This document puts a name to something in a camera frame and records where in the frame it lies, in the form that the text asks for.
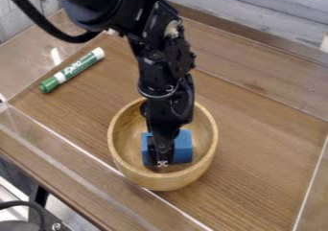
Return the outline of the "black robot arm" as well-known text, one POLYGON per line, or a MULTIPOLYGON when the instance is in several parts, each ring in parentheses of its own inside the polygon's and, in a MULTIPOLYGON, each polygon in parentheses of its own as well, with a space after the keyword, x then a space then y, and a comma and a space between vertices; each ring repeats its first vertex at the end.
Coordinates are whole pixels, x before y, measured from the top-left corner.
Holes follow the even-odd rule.
POLYGON ((166 167, 192 161, 195 54, 179 12, 164 0, 60 0, 73 23, 89 32, 116 31, 128 40, 137 65, 136 89, 147 131, 143 164, 166 167))

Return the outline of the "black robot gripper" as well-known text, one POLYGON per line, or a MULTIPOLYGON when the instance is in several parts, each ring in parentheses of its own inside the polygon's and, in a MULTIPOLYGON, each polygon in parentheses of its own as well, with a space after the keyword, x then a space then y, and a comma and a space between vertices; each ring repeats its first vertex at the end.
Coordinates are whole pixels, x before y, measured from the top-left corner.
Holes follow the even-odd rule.
POLYGON ((141 116, 151 133, 151 156, 158 168, 172 161, 174 136, 194 118, 194 52, 167 53, 144 47, 136 54, 137 93, 146 99, 141 116))

